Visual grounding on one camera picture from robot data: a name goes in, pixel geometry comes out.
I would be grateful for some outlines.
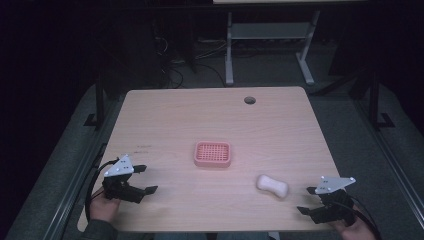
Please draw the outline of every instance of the white object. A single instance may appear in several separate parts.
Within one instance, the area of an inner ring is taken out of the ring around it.
[[[119,176],[124,174],[134,173],[134,168],[131,163],[131,159],[128,156],[128,154],[125,154],[124,156],[119,159],[118,162],[113,164],[111,168],[107,172],[105,172],[105,177],[112,177],[112,176]]]
[[[355,178],[336,178],[336,177],[321,177],[321,182],[315,189],[316,194],[332,193],[352,183],[355,183]]]
[[[282,181],[277,181],[268,177],[267,175],[260,175],[256,186],[265,191],[270,191],[274,193],[279,198],[285,198],[289,191],[289,185]]]

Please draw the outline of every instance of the table leg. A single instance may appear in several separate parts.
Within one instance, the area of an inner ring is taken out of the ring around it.
[[[301,52],[296,53],[296,58],[299,63],[300,69],[302,70],[303,77],[308,85],[313,85],[314,79],[312,78],[311,72],[309,71],[308,64],[306,63],[306,55],[309,51],[309,46],[311,45],[312,38],[314,36],[315,28],[318,22],[320,11],[315,11],[311,23],[308,28],[308,32],[305,38],[305,46]]]
[[[233,61],[231,60],[231,25],[232,25],[232,14],[228,13],[228,24],[227,24],[227,56],[225,57],[225,83],[228,86],[234,84],[233,77]]]

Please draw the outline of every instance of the human hand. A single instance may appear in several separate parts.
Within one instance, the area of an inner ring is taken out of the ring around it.
[[[359,211],[356,206],[353,206],[353,209]],[[343,221],[334,221],[328,224],[336,229],[343,240],[375,240],[375,236],[367,224],[358,217],[355,223],[349,227],[346,227]]]
[[[102,220],[111,223],[118,212],[120,199],[107,199],[103,187],[97,190],[91,199],[90,217],[91,219]]]

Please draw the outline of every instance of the white bone-shaped object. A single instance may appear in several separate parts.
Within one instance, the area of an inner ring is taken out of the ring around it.
[[[256,182],[257,188],[274,193],[279,198],[285,198],[289,192],[289,185],[282,181],[277,181],[267,175],[260,175]]]

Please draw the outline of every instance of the hole in table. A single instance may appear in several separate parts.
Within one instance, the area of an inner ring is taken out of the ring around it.
[[[246,103],[246,104],[249,104],[249,105],[252,105],[252,104],[255,104],[255,102],[256,102],[256,98],[254,98],[254,97],[245,97],[244,98],[244,102]]]

